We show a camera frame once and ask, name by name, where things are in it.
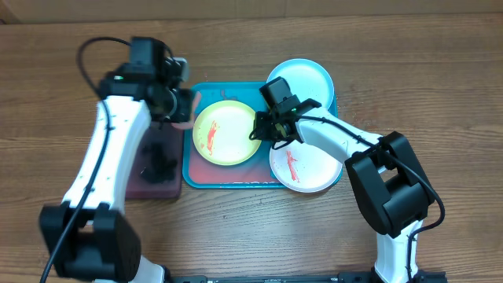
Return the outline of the yellow plate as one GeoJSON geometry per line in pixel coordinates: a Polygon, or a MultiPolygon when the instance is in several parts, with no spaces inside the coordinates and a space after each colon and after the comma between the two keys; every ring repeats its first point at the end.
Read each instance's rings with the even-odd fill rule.
{"type": "Polygon", "coordinates": [[[260,140],[251,140],[255,110],[243,102],[224,100],[206,107],[193,126],[197,152],[212,164],[233,166],[250,159],[260,140]]]}

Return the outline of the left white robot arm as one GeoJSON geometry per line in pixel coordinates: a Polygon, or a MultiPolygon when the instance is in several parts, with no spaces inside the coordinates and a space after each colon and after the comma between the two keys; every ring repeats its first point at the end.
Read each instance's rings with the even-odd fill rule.
{"type": "Polygon", "coordinates": [[[146,259],[124,215],[127,183],[153,120],[185,123],[193,92],[185,73],[110,72],[91,88],[99,97],[96,123],[78,176],[60,204],[46,205],[39,226],[50,254],[40,280],[169,282],[169,270],[146,259]]]}

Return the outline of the white plate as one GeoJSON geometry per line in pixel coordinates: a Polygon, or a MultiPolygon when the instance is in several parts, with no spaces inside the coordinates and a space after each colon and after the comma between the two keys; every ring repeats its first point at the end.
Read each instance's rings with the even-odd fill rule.
{"type": "Polygon", "coordinates": [[[342,166],[321,149],[298,141],[270,150],[270,167],[276,179],[299,193],[316,193],[337,183],[342,166]]]}

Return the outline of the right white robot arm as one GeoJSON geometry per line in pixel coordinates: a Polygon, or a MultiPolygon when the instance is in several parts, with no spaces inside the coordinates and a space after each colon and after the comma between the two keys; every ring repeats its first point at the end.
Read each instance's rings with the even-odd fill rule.
{"type": "Polygon", "coordinates": [[[312,145],[345,165],[358,209],[377,235],[377,258],[369,271],[340,272],[337,282],[445,282],[443,272],[417,267],[418,235],[431,204],[445,208],[409,141],[399,132],[386,136],[360,130],[327,109],[293,106],[257,112],[250,139],[298,141],[312,145]]]}

